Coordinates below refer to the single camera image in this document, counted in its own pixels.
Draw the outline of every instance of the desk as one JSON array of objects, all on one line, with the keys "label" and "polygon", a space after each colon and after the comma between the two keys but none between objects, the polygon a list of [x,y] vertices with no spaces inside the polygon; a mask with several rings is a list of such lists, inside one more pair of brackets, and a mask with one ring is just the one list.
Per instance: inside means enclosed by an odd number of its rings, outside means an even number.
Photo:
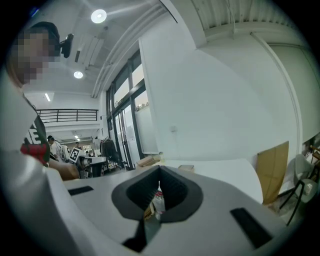
[{"label": "desk", "polygon": [[223,161],[166,160],[165,162],[157,162],[154,166],[156,165],[173,168],[178,168],[180,165],[193,165],[195,174],[233,185],[260,204],[264,200],[258,175],[246,159]]}]

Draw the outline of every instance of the gray chair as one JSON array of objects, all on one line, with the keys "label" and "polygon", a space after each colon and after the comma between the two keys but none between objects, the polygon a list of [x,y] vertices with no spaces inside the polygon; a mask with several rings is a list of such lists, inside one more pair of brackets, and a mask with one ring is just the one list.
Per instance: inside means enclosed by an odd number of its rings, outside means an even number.
[{"label": "gray chair", "polygon": [[[296,194],[298,197],[298,201],[296,202],[296,205],[294,207],[293,213],[287,223],[287,225],[290,224],[292,218],[294,217],[299,203],[302,202],[304,204],[311,201],[311,199],[317,194],[318,192],[318,184],[314,182],[312,179],[309,179],[309,175],[313,173],[315,166],[307,161],[305,156],[303,154],[298,154],[295,157],[295,163],[294,163],[294,189],[289,195],[289,197],[283,202],[283,204],[280,206],[280,209],[288,202],[288,200],[291,198],[293,194]],[[310,193],[307,195],[304,193],[306,189],[306,185],[311,184],[312,189]]]}]

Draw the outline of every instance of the black metal railing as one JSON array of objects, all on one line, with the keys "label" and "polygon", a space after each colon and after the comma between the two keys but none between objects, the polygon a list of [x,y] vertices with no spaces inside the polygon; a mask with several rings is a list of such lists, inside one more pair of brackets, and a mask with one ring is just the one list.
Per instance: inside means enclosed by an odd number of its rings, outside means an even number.
[{"label": "black metal railing", "polygon": [[97,109],[37,109],[43,123],[97,121]]}]

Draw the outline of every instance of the ceiling light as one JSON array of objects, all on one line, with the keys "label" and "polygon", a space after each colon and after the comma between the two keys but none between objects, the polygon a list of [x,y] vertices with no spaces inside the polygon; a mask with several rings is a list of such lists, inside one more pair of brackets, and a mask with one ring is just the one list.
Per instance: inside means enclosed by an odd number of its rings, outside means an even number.
[{"label": "ceiling light", "polygon": [[50,100],[50,98],[49,98],[48,94],[47,94],[47,93],[45,93],[44,95],[45,95],[46,99],[48,100],[48,102],[50,102],[51,100]]},{"label": "ceiling light", "polygon": [[80,79],[84,76],[84,74],[82,74],[82,72],[80,72],[80,71],[74,72],[73,75],[75,78],[78,78],[78,79]]},{"label": "ceiling light", "polygon": [[106,11],[99,9],[99,10],[95,10],[92,14],[91,14],[91,20],[94,23],[101,23],[104,22],[107,18],[107,13]]}]

